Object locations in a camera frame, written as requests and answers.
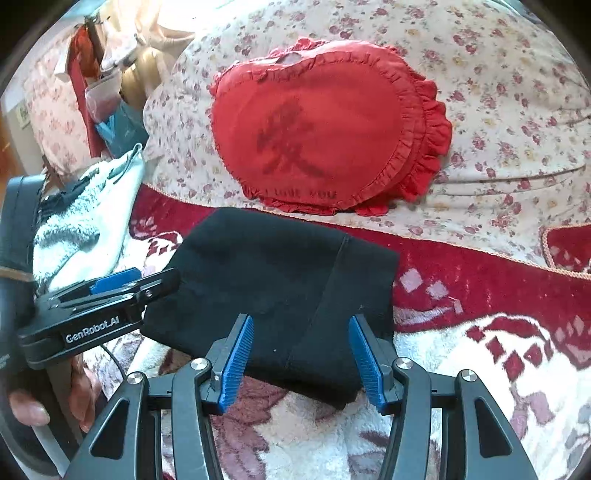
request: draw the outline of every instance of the wall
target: wall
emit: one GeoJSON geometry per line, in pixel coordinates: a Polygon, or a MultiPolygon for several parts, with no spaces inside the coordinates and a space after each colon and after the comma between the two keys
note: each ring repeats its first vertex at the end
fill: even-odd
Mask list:
{"type": "Polygon", "coordinates": [[[27,175],[41,173],[43,160],[41,150],[33,136],[31,124],[21,128],[17,120],[17,110],[12,109],[3,116],[4,128],[7,131],[12,151],[21,163],[27,175]]]}
{"type": "Polygon", "coordinates": [[[42,55],[44,46],[48,43],[49,39],[53,38],[58,32],[70,25],[73,27],[77,23],[83,23],[84,16],[92,14],[104,3],[104,1],[105,0],[80,0],[49,30],[47,30],[39,40],[37,40],[2,94],[0,107],[3,114],[12,110],[24,98],[22,82],[27,75],[28,69],[42,55]]]}
{"type": "Polygon", "coordinates": [[[10,135],[4,123],[4,120],[0,117],[0,206],[4,201],[8,180],[12,177],[22,175],[21,164],[14,154],[14,150],[10,144],[10,135]]]}

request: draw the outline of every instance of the blue gripper pad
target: blue gripper pad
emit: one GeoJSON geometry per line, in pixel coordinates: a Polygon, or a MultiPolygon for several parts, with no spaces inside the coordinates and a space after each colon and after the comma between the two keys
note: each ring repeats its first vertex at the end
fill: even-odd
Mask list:
{"type": "Polygon", "coordinates": [[[378,367],[378,362],[369,348],[368,341],[355,317],[351,317],[349,320],[349,345],[355,357],[359,376],[361,377],[369,402],[380,413],[383,413],[384,407],[386,406],[386,398],[384,397],[382,374],[378,367]]]}
{"type": "Polygon", "coordinates": [[[139,269],[128,268],[127,270],[99,278],[96,283],[91,286],[90,293],[97,295],[109,290],[115,290],[116,288],[121,288],[123,285],[139,280],[140,278],[142,278],[142,272],[140,272],[139,269]]]}
{"type": "Polygon", "coordinates": [[[254,322],[252,317],[248,316],[222,371],[222,389],[217,404],[223,413],[226,413],[228,408],[236,401],[246,362],[251,353],[254,333],[254,322]]]}

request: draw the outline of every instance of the human hand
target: human hand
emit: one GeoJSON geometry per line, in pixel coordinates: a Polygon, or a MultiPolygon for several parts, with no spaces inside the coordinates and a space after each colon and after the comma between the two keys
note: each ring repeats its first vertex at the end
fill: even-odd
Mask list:
{"type": "MultiPolygon", "coordinates": [[[[84,368],[82,355],[72,358],[72,390],[68,405],[73,417],[80,422],[80,428],[88,432],[95,421],[95,402],[101,385],[96,375],[84,368]]],[[[24,425],[40,427],[49,423],[49,414],[26,390],[15,390],[8,396],[15,418],[24,425]]]]}

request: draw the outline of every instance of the folded black garment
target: folded black garment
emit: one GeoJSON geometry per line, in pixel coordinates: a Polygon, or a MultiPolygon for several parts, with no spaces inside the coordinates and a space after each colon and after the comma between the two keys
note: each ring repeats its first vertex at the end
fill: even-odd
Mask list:
{"type": "Polygon", "coordinates": [[[348,322],[364,313],[392,339],[398,255],[314,223],[219,209],[198,224],[168,266],[179,290],[151,303],[141,333],[204,356],[248,313],[255,338],[246,375],[336,407],[361,387],[348,322]]]}
{"type": "Polygon", "coordinates": [[[47,219],[52,215],[65,212],[67,208],[74,202],[74,200],[76,200],[80,194],[86,190],[86,187],[93,176],[94,175],[91,174],[83,177],[77,182],[67,186],[62,192],[58,192],[43,200],[39,205],[41,223],[46,222],[47,219]]]}

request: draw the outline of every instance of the blue plastic bag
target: blue plastic bag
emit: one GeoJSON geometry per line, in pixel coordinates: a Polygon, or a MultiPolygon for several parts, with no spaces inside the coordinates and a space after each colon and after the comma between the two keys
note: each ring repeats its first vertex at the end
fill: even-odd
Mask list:
{"type": "Polygon", "coordinates": [[[96,124],[95,128],[105,141],[113,158],[122,157],[133,150],[137,143],[145,147],[149,136],[144,128],[141,113],[132,109],[124,101],[121,101],[113,115],[105,122],[96,124]]]}

